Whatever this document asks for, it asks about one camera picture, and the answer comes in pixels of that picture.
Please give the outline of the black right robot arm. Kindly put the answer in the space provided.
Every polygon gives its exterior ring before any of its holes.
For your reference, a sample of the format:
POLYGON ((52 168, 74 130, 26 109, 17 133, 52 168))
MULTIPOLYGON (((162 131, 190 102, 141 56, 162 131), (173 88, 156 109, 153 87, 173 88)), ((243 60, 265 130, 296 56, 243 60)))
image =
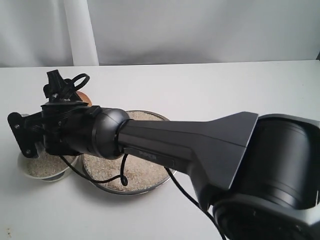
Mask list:
POLYGON ((87 106, 89 81, 47 73, 45 150, 114 160, 139 157, 190 177, 198 207, 212 208, 231 240, 320 237, 320 123, 239 112, 205 122, 133 120, 121 109, 87 106))

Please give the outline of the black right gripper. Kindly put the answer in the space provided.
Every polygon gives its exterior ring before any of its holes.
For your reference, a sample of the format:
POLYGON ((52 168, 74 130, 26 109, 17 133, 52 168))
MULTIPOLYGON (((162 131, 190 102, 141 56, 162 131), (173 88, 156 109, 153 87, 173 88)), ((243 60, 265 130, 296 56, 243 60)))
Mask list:
POLYGON ((46 73, 43 87, 46 104, 41 106, 43 145, 50 155, 81 155, 93 149, 91 140, 97 105, 88 106, 77 94, 74 79, 63 79, 58 70, 46 73))

